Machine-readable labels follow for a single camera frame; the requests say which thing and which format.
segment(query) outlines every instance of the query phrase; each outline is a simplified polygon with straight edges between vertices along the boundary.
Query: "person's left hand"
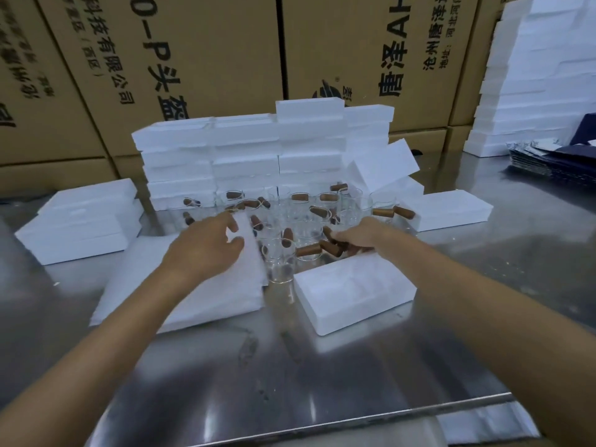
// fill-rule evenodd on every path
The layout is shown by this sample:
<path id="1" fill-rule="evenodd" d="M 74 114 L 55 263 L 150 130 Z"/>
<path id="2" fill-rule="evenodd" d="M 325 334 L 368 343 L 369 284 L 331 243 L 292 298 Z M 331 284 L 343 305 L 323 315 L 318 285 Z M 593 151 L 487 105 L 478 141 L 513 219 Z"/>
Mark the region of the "person's left hand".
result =
<path id="1" fill-rule="evenodd" d="M 244 239 L 228 242 L 226 228 L 238 231 L 230 212 L 194 222 L 175 239 L 163 256 L 162 271 L 175 275 L 188 294 L 201 282 L 230 268 L 244 247 Z"/>

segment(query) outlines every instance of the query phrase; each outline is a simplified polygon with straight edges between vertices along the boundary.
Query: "hand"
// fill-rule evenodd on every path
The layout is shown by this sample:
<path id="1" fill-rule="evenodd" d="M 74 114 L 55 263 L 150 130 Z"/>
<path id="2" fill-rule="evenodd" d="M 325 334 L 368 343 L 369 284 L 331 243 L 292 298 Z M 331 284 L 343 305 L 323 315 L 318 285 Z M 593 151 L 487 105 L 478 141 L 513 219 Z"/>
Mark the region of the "hand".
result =
<path id="1" fill-rule="evenodd" d="M 160 269 L 176 276 L 185 292 L 230 268 L 244 248 L 244 239 L 228 242 L 226 228 L 238 232 L 228 211 L 191 224 L 175 239 L 163 256 Z"/>
<path id="2" fill-rule="evenodd" d="M 372 216 L 362 218 L 360 224 L 346 231 L 333 232 L 333 238 L 338 241 L 347 241 L 350 245 L 361 248 L 376 248 L 380 234 L 387 229 L 385 223 Z"/>

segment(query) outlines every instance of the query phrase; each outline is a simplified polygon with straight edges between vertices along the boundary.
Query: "metal table surface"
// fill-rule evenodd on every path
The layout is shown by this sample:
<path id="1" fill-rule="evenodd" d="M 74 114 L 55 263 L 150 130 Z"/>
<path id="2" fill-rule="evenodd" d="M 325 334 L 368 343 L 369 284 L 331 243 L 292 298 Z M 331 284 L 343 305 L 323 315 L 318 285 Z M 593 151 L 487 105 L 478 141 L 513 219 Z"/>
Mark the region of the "metal table surface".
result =
<path id="1" fill-rule="evenodd" d="M 487 223 L 418 237 L 596 328 L 594 194 L 507 165 L 507 157 L 454 154 L 439 172 L 423 170 L 427 190 L 458 187 L 495 208 Z M 87 333 L 121 256 L 41 267 L 10 233 L 35 209 L 0 208 L 0 406 Z M 158 235 L 155 221 L 145 217 L 142 233 Z M 265 299 L 258 312 L 157 336 L 90 445 L 273 439 L 512 399 L 420 298 L 325 337 L 291 286 L 270 285 Z"/>

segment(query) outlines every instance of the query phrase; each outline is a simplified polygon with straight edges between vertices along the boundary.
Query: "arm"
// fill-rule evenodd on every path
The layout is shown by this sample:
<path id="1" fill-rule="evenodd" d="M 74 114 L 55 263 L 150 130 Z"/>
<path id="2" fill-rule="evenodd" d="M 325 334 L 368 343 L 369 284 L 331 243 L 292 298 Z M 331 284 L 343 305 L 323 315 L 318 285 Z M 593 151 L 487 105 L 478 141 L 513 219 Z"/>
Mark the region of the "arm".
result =
<path id="1" fill-rule="evenodd" d="M 238 259 L 244 239 L 228 243 L 226 227 L 238 230 L 228 212 L 180 234 L 138 289 L 0 413 L 0 445 L 84 445 L 170 312 L 201 282 Z"/>
<path id="2" fill-rule="evenodd" d="M 596 443 L 596 337 L 531 298 L 366 217 L 335 233 L 374 247 L 561 446 Z"/>

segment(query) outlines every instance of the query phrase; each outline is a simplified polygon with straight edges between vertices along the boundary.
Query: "stainless steel table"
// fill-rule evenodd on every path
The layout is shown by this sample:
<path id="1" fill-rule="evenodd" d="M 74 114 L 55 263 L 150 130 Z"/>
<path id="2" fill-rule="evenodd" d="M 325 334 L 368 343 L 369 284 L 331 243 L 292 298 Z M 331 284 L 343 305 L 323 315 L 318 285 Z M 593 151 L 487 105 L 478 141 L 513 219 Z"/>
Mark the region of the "stainless steel table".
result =
<path id="1" fill-rule="evenodd" d="M 458 187 L 495 209 L 487 223 L 419 238 L 596 328 L 594 194 L 509 172 L 507 157 L 450 155 L 440 172 L 424 160 L 428 190 Z M 85 335 L 120 257 L 41 267 L 10 234 L 35 208 L 0 207 L 0 405 Z M 160 234 L 154 217 L 144 222 Z M 265 298 L 258 312 L 158 336 L 91 445 L 273 439 L 512 399 L 421 299 L 320 338 L 291 287 Z"/>

